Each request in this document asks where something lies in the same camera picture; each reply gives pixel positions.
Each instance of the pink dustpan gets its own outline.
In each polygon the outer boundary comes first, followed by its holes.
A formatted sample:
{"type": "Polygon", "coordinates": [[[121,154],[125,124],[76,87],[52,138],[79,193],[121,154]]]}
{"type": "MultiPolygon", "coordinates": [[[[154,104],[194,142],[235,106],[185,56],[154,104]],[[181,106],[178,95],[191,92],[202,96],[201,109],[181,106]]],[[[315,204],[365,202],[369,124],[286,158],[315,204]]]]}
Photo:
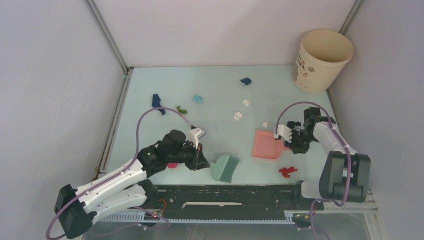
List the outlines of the pink dustpan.
{"type": "Polygon", "coordinates": [[[283,140],[275,140],[271,131],[256,130],[253,141],[252,157],[277,160],[283,151],[289,150],[284,146],[283,140]]]}

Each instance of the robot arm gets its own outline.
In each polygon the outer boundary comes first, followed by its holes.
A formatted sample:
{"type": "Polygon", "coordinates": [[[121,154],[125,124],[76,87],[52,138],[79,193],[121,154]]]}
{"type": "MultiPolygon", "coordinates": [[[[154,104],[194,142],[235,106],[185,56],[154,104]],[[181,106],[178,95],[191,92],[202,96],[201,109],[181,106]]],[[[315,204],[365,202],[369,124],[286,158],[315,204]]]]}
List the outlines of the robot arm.
{"type": "Polygon", "coordinates": [[[350,178],[347,195],[348,202],[363,203],[368,192],[368,179],[371,161],[367,155],[359,154],[349,145],[351,174],[347,174],[347,143],[337,128],[336,122],[321,116],[318,107],[310,107],[303,112],[303,127],[300,122],[289,121],[287,125],[278,125],[275,139],[284,139],[284,146],[294,154],[305,154],[311,142],[319,142],[327,155],[319,182],[303,181],[301,194],[305,198],[341,200],[346,190],[346,179],[350,178]]]}
{"type": "Polygon", "coordinates": [[[186,141],[183,132],[171,130],[162,141],[140,150],[134,162],[130,159],[115,171],[77,188],[70,184],[62,187],[54,208],[56,213],[76,196],[83,194],[58,218],[66,237],[73,239],[82,235],[110,214],[155,202],[158,192],[147,178],[165,170],[169,163],[184,163],[193,171],[210,167],[203,156],[203,146],[199,143],[199,138],[205,134],[203,128],[193,127],[186,141]],[[88,191],[92,186],[117,174],[117,177],[88,191]]]}

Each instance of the gray floor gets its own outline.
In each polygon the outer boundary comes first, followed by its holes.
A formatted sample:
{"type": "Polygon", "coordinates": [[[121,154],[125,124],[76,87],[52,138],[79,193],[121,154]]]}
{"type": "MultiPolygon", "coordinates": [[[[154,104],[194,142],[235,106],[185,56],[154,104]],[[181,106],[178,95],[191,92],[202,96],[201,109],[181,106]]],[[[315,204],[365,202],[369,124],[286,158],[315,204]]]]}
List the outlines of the gray floor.
{"type": "MultiPolygon", "coordinates": [[[[362,214],[317,214],[315,225],[327,232],[331,240],[369,240],[362,214]]],[[[92,230],[111,232],[128,223],[99,222],[92,230]]],[[[292,225],[271,224],[173,224],[165,231],[124,229],[115,234],[94,237],[89,233],[84,240],[313,240],[311,231],[297,231],[292,225]]]]}

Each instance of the red crumpled object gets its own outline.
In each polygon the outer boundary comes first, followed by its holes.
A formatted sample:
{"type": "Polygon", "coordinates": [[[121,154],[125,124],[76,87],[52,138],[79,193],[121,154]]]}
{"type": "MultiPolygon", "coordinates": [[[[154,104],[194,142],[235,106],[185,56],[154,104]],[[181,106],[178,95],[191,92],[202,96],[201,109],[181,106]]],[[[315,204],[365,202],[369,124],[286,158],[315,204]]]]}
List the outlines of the red crumpled object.
{"type": "Polygon", "coordinates": [[[290,175],[289,174],[291,174],[293,172],[297,172],[297,171],[298,170],[294,166],[291,166],[289,168],[283,167],[278,172],[280,172],[283,177],[285,177],[286,179],[288,179],[288,178],[290,178],[290,175]]]}

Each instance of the green crumpled object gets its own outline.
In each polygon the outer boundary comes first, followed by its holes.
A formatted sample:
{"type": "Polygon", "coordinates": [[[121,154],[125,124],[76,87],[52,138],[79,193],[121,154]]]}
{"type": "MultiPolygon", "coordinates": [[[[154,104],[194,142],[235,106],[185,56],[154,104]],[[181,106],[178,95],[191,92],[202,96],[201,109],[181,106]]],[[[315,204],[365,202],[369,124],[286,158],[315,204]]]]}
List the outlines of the green crumpled object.
{"type": "Polygon", "coordinates": [[[186,115],[188,112],[187,112],[187,110],[185,110],[185,109],[181,109],[181,106],[177,106],[176,107],[176,109],[178,110],[178,112],[180,113],[180,114],[184,114],[184,115],[186,115]]]}

